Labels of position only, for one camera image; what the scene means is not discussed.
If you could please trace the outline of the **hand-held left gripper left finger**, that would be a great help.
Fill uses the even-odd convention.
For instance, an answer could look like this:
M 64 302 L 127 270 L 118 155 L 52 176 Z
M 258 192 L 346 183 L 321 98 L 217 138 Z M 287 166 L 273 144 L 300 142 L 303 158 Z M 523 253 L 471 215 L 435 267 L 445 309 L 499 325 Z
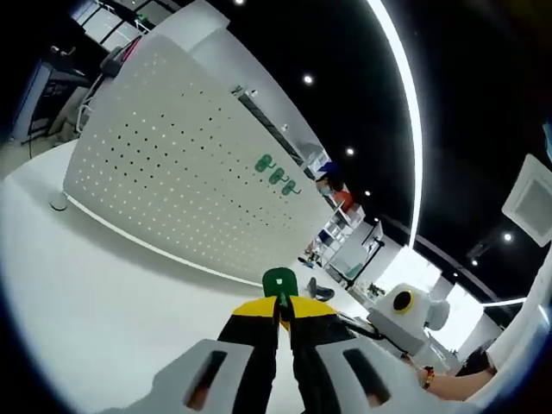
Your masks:
M 264 413 L 276 374 L 279 301 L 246 302 L 216 340 L 202 340 L 155 375 L 146 413 Z

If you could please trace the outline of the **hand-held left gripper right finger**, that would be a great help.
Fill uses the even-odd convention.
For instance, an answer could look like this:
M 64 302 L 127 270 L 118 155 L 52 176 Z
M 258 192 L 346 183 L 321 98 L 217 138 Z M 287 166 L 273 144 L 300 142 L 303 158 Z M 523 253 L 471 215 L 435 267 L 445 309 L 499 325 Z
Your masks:
M 406 364 L 351 334 L 337 312 L 299 296 L 285 300 L 293 372 L 306 413 L 469 413 L 418 384 Z

